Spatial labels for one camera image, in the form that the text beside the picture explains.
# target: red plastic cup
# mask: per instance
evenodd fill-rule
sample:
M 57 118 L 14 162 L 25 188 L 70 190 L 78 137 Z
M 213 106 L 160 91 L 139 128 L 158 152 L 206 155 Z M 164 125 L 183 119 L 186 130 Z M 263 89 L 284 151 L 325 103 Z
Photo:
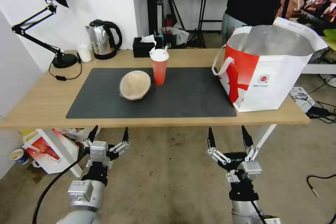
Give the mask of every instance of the red plastic cup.
M 163 85 L 166 78 L 167 61 L 153 61 L 154 81 L 156 85 Z
M 169 55 L 164 49 L 156 49 L 150 54 L 150 57 L 153 60 L 154 82 L 156 85 L 163 85 L 166 78 Z

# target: logo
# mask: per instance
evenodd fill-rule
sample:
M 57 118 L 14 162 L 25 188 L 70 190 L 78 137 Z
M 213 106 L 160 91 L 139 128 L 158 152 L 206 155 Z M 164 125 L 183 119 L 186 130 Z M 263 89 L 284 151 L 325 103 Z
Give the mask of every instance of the logo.
M 258 82 L 259 83 L 268 83 L 269 79 L 270 79 L 269 75 L 260 75 L 259 79 L 258 79 Z

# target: black desk mat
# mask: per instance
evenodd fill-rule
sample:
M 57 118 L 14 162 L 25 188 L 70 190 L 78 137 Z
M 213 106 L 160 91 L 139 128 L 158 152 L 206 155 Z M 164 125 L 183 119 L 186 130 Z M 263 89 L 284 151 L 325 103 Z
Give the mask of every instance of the black desk mat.
M 149 92 L 140 100 L 119 95 L 122 77 L 133 70 L 149 74 Z M 94 68 L 66 118 L 235 117 L 236 112 L 211 68 L 167 68 L 164 85 L 152 68 Z

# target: white cup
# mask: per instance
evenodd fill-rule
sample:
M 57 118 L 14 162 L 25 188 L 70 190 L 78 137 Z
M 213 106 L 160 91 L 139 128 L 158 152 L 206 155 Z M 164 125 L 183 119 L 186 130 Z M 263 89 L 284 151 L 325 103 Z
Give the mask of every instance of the white cup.
M 91 52 L 87 44 L 77 46 L 77 51 L 83 62 L 89 62 L 92 60 Z

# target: table leg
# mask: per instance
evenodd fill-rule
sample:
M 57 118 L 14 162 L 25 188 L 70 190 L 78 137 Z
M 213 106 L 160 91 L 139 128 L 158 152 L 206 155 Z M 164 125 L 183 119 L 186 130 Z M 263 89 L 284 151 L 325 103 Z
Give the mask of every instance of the table leg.
M 45 139 L 45 141 L 49 144 L 49 146 L 55 151 L 55 153 L 65 160 L 67 163 L 67 167 L 70 166 L 77 160 L 77 157 L 73 157 L 73 155 L 67 150 L 67 148 L 62 144 L 61 140 L 51 129 L 36 129 L 36 131 Z M 82 169 L 76 164 L 74 167 L 70 169 L 72 173 L 76 177 L 80 177 L 82 175 Z
M 269 137 L 269 135 L 272 133 L 272 131 L 275 129 L 276 126 L 277 126 L 276 124 L 271 124 L 270 126 L 261 127 L 261 129 L 257 133 L 257 137 L 252 138 L 252 139 L 258 139 L 259 141 L 257 144 L 255 141 L 253 141 L 254 142 L 253 145 L 255 146 L 255 148 L 250 150 L 250 152 L 247 154 L 247 157 L 245 158 L 246 161 L 255 160 L 261 146 L 265 143 L 265 141 L 267 140 L 267 138 Z
M 272 131 L 275 129 L 276 124 L 271 124 L 270 126 L 263 126 L 259 132 L 258 132 L 258 139 L 259 142 L 256 145 L 256 148 L 260 149 L 261 146 L 264 144 L 264 142 L 267 140 L 269 135 L 272 133 Z

